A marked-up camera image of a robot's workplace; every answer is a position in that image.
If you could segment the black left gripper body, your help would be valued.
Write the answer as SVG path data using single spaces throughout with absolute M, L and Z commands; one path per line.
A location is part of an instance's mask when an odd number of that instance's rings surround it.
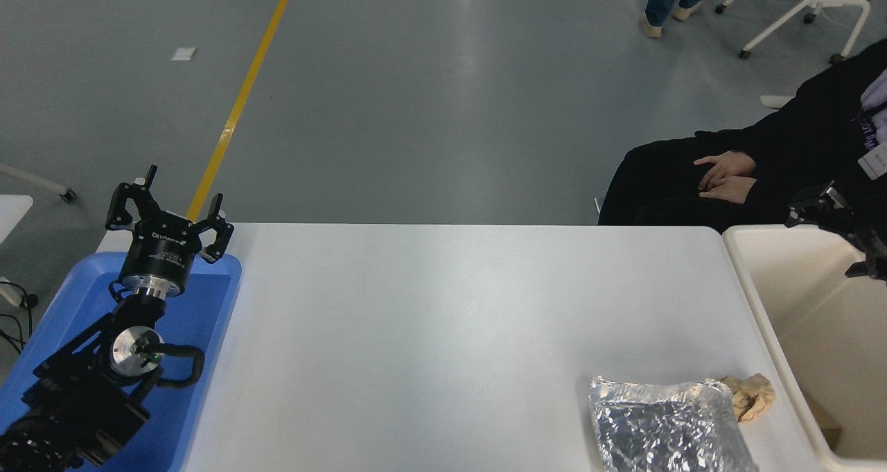
M 186 286 L 200 239 L 181 217 L 145 218 L 133 231 L 129 253 L 119 274 L 122 282 L 136 277 L 159 277 L 174 288 Z

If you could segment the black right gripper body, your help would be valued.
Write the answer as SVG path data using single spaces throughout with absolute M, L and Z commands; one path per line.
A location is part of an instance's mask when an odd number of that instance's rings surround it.
M 858 207 L 858 242 L 865 254 L 886 254 L 884 204 L 861 204 Z

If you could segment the person's left hand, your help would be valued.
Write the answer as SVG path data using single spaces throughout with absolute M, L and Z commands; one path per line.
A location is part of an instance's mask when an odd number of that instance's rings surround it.
M 726 176 L 710 182 L 710 187 L 699 193 L 700 198 L 712 198 L 734 204 L 745 204 L 757 179 L 748 176 Z

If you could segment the person's right hand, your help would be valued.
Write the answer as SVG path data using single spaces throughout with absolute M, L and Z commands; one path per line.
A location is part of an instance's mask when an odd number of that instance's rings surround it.
M 714 182 L 729 176 L 750 176 L 756 169 L 757 163 L 748 154 L 729 150 L 720 155 L 700 157 L 694 160 L 695 166 L 709 165 L 710 168 L 699 182 L 700 191 L 709 191 L 714 188 Z

